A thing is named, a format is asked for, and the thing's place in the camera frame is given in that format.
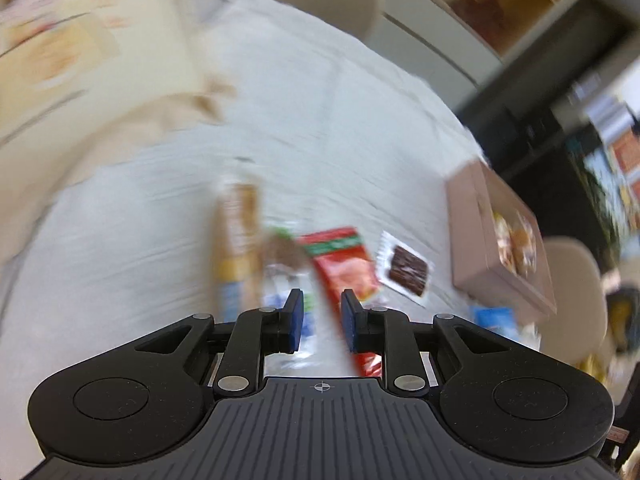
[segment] chocolate snack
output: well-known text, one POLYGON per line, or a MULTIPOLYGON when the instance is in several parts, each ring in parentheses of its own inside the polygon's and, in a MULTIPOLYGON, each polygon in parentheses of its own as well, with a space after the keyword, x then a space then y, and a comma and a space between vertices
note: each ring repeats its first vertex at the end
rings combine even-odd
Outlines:
POLYGON ((400 246, 396 246, 388 276, 390 280, 403 286, 406 290, 416 296, 421 296, 427 282, 428 270, 427 263, 423 259, 400 246))

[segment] green stripe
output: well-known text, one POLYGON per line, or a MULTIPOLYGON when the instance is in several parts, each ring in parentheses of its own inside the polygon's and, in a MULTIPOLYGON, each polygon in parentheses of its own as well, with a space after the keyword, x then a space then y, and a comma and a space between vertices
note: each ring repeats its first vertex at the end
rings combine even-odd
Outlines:
POLYGON ((329 240, 327 242, 319 242, 317 244, 311 244, 306 246, 306 250, 312 256, 319 256, 320 254, 335 253, 335 251, 341 251, 343 249, 349 249, 362 245, 362 241, 358 235, 347 236, 346 238, 336 238, 335 240, 329 240))

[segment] silver screw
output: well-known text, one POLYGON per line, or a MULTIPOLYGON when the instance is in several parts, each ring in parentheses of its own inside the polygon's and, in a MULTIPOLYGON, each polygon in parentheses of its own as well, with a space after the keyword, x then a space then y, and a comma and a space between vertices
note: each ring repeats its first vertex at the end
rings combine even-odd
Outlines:
POLYGON ((398 377, 394 384, 396 388, 400 388, 401 390, 405 390, 408 392, 417 392, 425 387, 426 383, 422 377, 418 377, 417 375, 401 375, 398 377))
POLYGON ((218 387, 228 392, 239 392, 249 385, 249 381, 239 375, 228 375, 218 381, 218 387))

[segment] white table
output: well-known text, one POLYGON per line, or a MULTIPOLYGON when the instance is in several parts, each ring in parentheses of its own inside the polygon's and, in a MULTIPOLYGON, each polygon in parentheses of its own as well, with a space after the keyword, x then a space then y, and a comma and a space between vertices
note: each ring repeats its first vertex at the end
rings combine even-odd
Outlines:
MULTIPOLYGON (((177 132, 60 193, 4 283, 0 477, 41 459, 26 406, 50 374, 210 310, 210 186, 225 160, 260 167, 265 221, 302 232, 354 225, 370 254, 388 230, 434 261, 426 308, 386 291, 411 319, 466 316, 451 285, 444 178, 479 153, 421 80, 354 38, 271 0, 195 0, 207 50, 236 86, 221 126, 177 132)), ((320 302, 321 359, 352 373, 320 302)))

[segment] brown snack in white wrapper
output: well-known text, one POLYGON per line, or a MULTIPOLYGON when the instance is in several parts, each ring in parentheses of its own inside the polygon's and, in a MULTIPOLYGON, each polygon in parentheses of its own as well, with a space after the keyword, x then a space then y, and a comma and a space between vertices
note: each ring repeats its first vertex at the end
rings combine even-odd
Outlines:
POLYGON ((422 306, 427 303, 433 264, 424 256, 384 231, 376 258, 381 283, 422 306))

